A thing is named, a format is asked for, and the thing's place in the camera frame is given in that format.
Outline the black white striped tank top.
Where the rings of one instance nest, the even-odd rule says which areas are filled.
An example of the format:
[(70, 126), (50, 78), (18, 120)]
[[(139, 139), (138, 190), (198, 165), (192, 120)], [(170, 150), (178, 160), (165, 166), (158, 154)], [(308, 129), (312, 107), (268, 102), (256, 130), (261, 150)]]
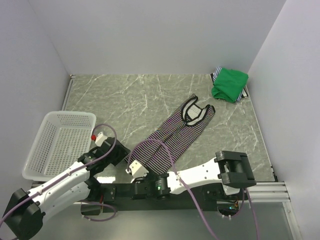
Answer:
[(197, 105), (198, 97), (192, 94), (133, 151), (132, 157), (126, 156), (127, 163), (138, 161), (148, 171), (161, 175), (171, 167), (171, 161), (165, 148), (153, 140), (161, 141), (170, 151), (174, 162), (202, 134), (214, 117), (213, 105), (201, 108)]

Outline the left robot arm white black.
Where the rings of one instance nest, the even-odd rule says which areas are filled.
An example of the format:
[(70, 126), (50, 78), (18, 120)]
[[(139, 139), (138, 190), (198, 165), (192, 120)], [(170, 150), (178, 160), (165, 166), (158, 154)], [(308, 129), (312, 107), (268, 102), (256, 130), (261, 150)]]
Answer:
[(114, 137), (109, 137), (51, 180), (28, 191), (15, 191), (5, 209), (1, 224), (6, 224), (16, 239), (29, 240), (42, 228), (44, 218), (75, 202), (100, 201), (104, 193), (95, 175), (107, 166), (116, 166), (130, 153)]

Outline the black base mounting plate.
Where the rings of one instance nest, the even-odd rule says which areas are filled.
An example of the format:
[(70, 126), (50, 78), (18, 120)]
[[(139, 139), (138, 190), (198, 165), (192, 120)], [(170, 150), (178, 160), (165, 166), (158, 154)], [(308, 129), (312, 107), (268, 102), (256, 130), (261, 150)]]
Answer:
[[(117, 211), (193, 210), (197, 208), (186, 190), (178, 195), (160, 195), (159, 199), (132, 200), (131, 187), (132, 183), (102, 183), (98, 190), (91, 191), (85, 200), (110, 205)], [(216, 184), (194, 187), (191, 191), (199, 208), (204, 212), (217, 211), (219, 202), (233, 206), (245, 198), (242, 190), (234, 195), (225, 195), (222, 188)]]

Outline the white plastic basket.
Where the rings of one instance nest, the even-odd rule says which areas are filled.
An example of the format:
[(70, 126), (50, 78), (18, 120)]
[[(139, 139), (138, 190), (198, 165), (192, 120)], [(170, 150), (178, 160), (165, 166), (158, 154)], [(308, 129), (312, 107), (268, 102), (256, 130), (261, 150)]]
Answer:
[(45, 115), (33, 141), (22, 176), (46, 182), (89, 151), (96, 115), (83, 111), (52, 111)]

